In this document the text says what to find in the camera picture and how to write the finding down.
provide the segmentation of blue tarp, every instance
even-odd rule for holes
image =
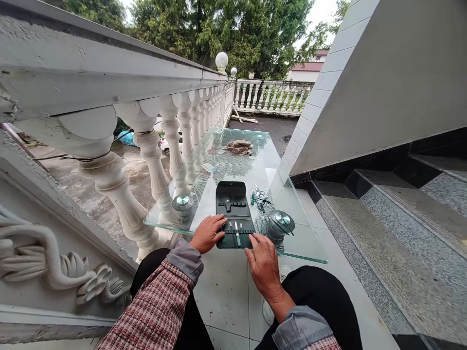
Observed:
[[[133,133],[128,133],[128,130],[124,130],[122,131],[120,134],[118,134],[118,137],[120,137],[121,135],[125,135],[123,136],[121,139],[119,139],[119,141],[123,144],[129,144],[129,145],[132,145],[132,146],[137,146],[139,147],[135,141],[133,141]]]

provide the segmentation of black pants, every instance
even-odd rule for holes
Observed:
[[[144,281],[159,267],[169,249],[153,251],[141,262],[136,272],[131,294],[134,297]],[[297,305],[308,305],[322,315],[329,323],[342,350],[362,349],[359,324],[355,310],[344,286],[330,273],[312,266],[302,266],[292,271],[282,283]],[[268,329],[263,340],[256,348],[277,349],[272,334],[279,324],[274,323]],[[193,292],[190,293],[185,308],[185,316],[175,350],[203,349],[214,350],[209,334],[196,306]]]

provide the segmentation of roof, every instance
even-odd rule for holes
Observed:
[[[305,71],[321,71],[321,67],[324,62],[304,62],[304,66],[301,63],[295,63],[292,70],[305,70]]]
[[[315,56],[327,56],[329,50],[316,50]]]

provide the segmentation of sky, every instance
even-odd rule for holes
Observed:
[[[126,9],[126,21],[131,22],[133,17],[128,9],[133,5],[134,0],[120,0]],[[337,5],[335,0],[315,0],[313,7],[311,8],[310,12],[306,19],[311,21],[310,25],[308,26],[308,33],[311,32],[319,22],[332,22],[332,17],[334,13],[337,11]],[[305,41],[306,37],[296,41],[294,46],[299,48],[301,44]],[[334,40],[333,34],[328,34],[326,44],[332,44]]]

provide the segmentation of railing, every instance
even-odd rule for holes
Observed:
[[[236,81],[234,106],[239,112],[299,116],[314,83],[295,81]]]
[[[124,163],[110,150],[117,117],[134,129],[158,200],[169,184],[154,130],[162,116],[170,175],[186,187],[194,165],[183,167],[183,174],[182,164],[232,111],[227,62],[218,65],[219,73],[39,1],[1,3],[0,42],[7,49],[0,54],[0,122],[79,159],[81,176],[112,201],[125,236],[138,245],[138,261],[166,246],[172,233],[143,223],[148,208],[131,192]]]

